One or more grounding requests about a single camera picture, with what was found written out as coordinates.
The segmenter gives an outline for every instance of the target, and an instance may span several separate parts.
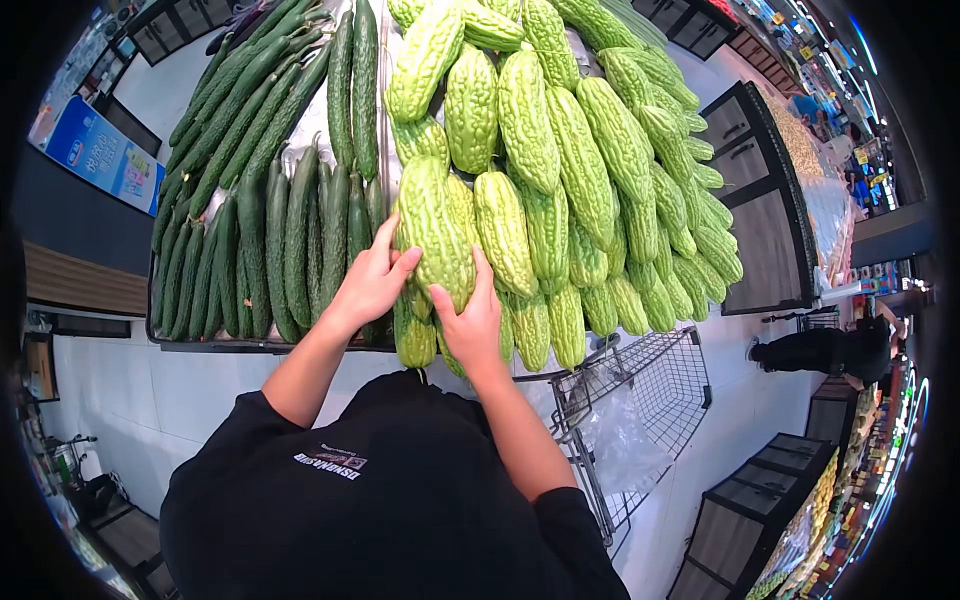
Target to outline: wire shopping cart basket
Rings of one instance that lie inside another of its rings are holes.
[[[553,388],[557,408],[551,416],[551,432],[568,450],[608,548],[613,545],[613,534],[624,524],[629,532],[630,516],[648,493],[608,493],[601,488],[592,443],[581,430],[591,411],[614,391],[627,390],[628,409],[640,415],[650,441],[676,459],[712,403],[696,327],[648,333],[624,348],[616,346],[618,341],[619,336],[613,334],[574,372],[517,378],[547,379]],[[600,370],[606,371],[605,377],[595,376]],[[657,483],[669,469],[657,471]]]
[[[796,319],[797,320],[797,332],[809,331],[810,329],[823,329],[826,327],[832,327],[834,329],[840,328],[840,307],[836,304],[831,306],[824,306],[823,308],[817,308],[816,310],[811,310],[805,313],[790,313],[788,315],[782,316],[771,316],[764,317],[764,323],[772,323],[773,321],[783,321],[786,319]]]

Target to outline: printed logo on shirt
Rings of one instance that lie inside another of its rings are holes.
[[[297,454],[294,460],[303,465],[337,473],[353,481],[360,476],[360,468],[367,459],[357,456],[356,452],[320,444],[319,450]]]

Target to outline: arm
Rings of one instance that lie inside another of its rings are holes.
[[[520,493],[533,502],[557,488],[576,488],[570,463],[500,360],[500,301],[493,290],[493,271],[479,246],[473,247],[473,258],[476,287],[460,315],[443,287],[430,286],[446,345],[476,390],[496,450]]]
[[[407,275],[420,260],[419,248],[403,256],[390,250],[399,214],[376,233],[369,250],[360,252],[337,295],[290,355],[263,384],[270,405],[285,419],[308,428],[317,420],[330,381],[360,328],[394,305]]]
[[[848,373],[844,373],[843,378],[846,379],[847,383],[851,384],[858,392],[863,391],[863,381],[861,379],[858,379],[857,377],[854,377]]]
[[[903,324],[903,321],[897,318],[897,315],[890,310],[890,307],[881,302],[880,300],[874,300],[874,310],[879,313],[881,316],[885,317],[887,321],[897,330],[897,336],[905,340],[906,339],[906,325]]]

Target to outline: person's left hand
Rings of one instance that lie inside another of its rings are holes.
[[[423,250],[414,247],[400,255],[390,242],[400,222],[395,212],[380,226],[369,249],[357,254],[324,313],[337,315],[337,323],[352,334],[378,317],[396,302],[406,277],[417,267]]]

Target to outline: hand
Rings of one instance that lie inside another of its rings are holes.
[[[390,241],[399,222],[400,214],[395,212],[380,226],[371,246],[353,260],[337,295],[324,312],[335,314],[334,323],[342,325],[347,335],[390,310],[406,277],[420,262],[420,248],[411,248],[403,255],[391,250]]]
[[[477,269],[476,286],[460,315],[453,309],[453,300],[442,285],[434,283],[430,286],[437,317],[444,325],[446,346],[468,376],[503,366],[500,360],[500,300],[493,290],[493,269],[476,244],[473,245],[473,261]]]

